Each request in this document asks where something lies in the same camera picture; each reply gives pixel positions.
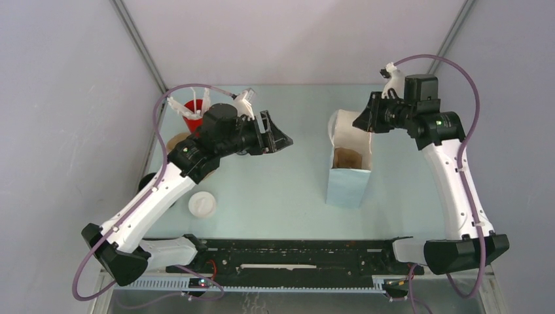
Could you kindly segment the brown cardboard cup carrier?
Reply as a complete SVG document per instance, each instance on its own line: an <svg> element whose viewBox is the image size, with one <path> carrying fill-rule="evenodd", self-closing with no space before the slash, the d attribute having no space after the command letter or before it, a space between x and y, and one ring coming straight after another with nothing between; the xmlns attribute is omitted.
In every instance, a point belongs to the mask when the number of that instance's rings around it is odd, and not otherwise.
<svg viewBox="0 0 555 314"><path fill-rule="evenodd" d="M355 150L338 147L334 149L333 169L361 169L363 157Z"/></svg>

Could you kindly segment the white paper bag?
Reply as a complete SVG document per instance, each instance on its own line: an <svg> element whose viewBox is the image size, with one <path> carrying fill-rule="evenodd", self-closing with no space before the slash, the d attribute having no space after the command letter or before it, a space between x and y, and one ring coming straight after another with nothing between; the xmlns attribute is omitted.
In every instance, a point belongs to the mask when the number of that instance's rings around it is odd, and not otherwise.
<svg viewBox="0 0 555 314"><path fill-rule="evenodd" d="M358 208L372 171L373 134L353 127L357 112L339 109L328 121L331 158L325 203Z"/></svg>

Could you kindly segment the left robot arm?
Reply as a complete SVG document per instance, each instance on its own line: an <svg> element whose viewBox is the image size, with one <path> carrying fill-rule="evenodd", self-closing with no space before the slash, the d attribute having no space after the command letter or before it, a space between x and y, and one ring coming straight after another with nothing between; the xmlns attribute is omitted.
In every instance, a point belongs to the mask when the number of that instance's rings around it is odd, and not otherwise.
<svg viewBox="0 0 555 314"><path fill-rule="evenodd" d="M180 265L202 271L207 255L191 235L147 241L153 224L184 194L238 152L251 156L279 152L293 144L272 121L268 111L259 117L240 116L226 103L212 105L196 132L178 142L162 167L134 199L102 225L88 224L82 236L97 261L120 286L139 279L147 270Z"/></svg>

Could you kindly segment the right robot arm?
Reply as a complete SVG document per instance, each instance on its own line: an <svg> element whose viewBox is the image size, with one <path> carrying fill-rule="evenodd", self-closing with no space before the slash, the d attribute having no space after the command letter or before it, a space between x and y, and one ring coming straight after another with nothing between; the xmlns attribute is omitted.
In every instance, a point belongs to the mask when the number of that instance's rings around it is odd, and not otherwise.
<svg viewBox="0 0 555 314"><path fill-rule="evenodd" d="M371 92L352 125L375 134L402 129L415 140L433 173L445 225L444 239L394 240L380 257L383 269L398 273L410 262L444 275L478 269L481 261L491 264L509 249L509 239L494 230L481 206L463 146L463 124L457 113L440 109L438 78L381 74L387 79L384 89Z"/></svg>

